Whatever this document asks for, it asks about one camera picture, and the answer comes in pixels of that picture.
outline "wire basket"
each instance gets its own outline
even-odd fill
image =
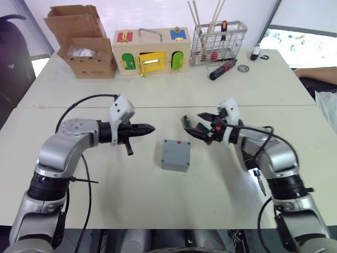
[[[223,61],[235,59],[247,26],[241,21],[227,22],[227,31],[221,32],[222,21],[215,22],[214,31],[211,23],[194,29],[190,62],[191,65],[220,65]]]

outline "green door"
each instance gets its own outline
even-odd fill
[[[184,60],[184,54],[181,51],[174,52],[172,54],[172,70],[178,70],[182,68]]]
[[[125,70],[135,70],[135,60],[132,54],[125,53],[122,55],[123,66]]]

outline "gray plastic box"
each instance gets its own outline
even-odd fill
[[[190,166],[191,143],[164,140],[161,165],[164,170],[186,172]]]

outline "metal washer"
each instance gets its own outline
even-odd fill
[[[247,73],[249,71],[249,67],[247,65],[239,65],[237,70],[239,70],[241,73]]]

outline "wooden lock box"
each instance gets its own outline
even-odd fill
[[[191,39],[186,27],[119,30],[112,48],[121,75],[186,72]]]

